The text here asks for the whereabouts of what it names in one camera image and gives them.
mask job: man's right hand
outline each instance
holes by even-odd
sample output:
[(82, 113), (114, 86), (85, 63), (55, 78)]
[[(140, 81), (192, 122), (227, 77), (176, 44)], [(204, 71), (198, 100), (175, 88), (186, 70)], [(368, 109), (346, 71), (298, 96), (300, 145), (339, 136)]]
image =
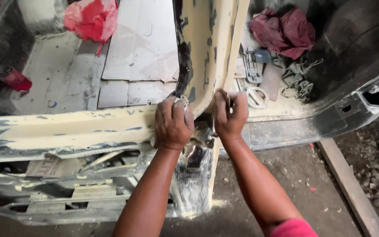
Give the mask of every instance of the man's right hand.
[(249, 116), (248, 99), (245, 92), (228, 93), (232, 113), (226, 110), (226, 92), (218, 89), (214, 94), (214, 128), (222, 143), (242, 139), (241, 132)]

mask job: pink shirt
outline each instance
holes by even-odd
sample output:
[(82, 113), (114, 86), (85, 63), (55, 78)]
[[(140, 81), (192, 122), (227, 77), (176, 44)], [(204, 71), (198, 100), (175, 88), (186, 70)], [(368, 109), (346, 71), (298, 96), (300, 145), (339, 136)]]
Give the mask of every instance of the pink shirt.
[(270, 237), (318, 237), (318, 235), (305, 220), (290, 219), (277, 226)]

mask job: dust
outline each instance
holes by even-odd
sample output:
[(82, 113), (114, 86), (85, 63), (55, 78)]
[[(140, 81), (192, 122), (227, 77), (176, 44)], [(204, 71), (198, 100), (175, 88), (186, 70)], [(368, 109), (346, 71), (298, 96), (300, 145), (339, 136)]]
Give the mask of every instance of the dust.
[(379, 216), (379, 124), (334, 138)]

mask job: hand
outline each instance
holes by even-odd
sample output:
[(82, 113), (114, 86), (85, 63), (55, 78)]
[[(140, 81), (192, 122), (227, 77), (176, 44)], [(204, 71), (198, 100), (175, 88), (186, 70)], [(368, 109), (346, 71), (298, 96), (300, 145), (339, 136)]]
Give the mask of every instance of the hand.
[(168, 97), (158, 104), (155, 115), (155, 148), (164, 147), (181, 151), (194, 133), (194, 115), (185, 101)]
[(248, 99), (246, 93), (228, 93), (232, 113), (227, 111), (227, 94), (218, 89), (214, 94), (214, 128), (220, 140), (225, 143), (235, 139), (242, 139), (241, 132), (249, 116)]

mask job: maroon cloth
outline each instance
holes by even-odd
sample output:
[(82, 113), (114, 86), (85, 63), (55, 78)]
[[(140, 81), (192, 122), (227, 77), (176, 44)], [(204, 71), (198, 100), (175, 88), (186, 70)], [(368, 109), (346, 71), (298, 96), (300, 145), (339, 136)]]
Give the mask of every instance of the maroon cloth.
[(318, 235), (305, 220), (290, 219), (277, 226), (270, 237), (318, 237)]
[(313, 25), (296, 7), (280, 18), (266, 8), (252, 19), (249, 29), (261, 46), (292, 59), (297, 59), (306, 49), (310, 50), (315, 43)]

